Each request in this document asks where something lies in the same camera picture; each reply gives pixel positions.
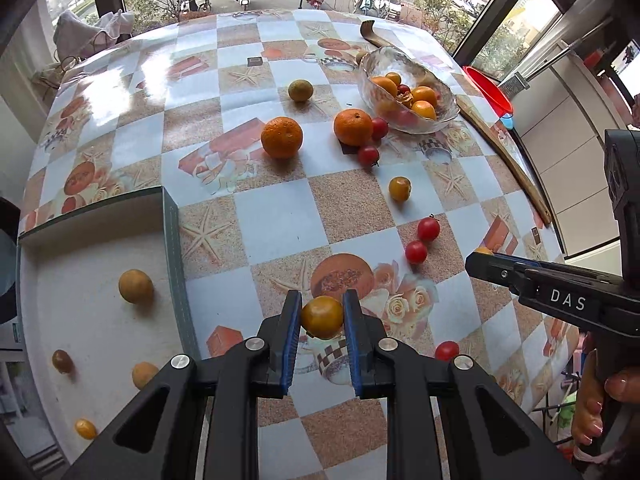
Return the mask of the person's hand with pink nails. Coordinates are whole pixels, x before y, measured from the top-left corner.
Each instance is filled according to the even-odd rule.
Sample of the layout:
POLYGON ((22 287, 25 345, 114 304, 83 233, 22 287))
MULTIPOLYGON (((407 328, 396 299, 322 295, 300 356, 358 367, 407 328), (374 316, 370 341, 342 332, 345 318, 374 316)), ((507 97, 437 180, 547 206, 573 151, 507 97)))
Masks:
POLYGON ((638 367, 627 368, 608 378, 601 385, 596 377, 597 350, 589 352, 578 390, 572 437, 577 444, 590 445, 603 431, 601 411, 605 396, 623 404, 640 403, 638 367))

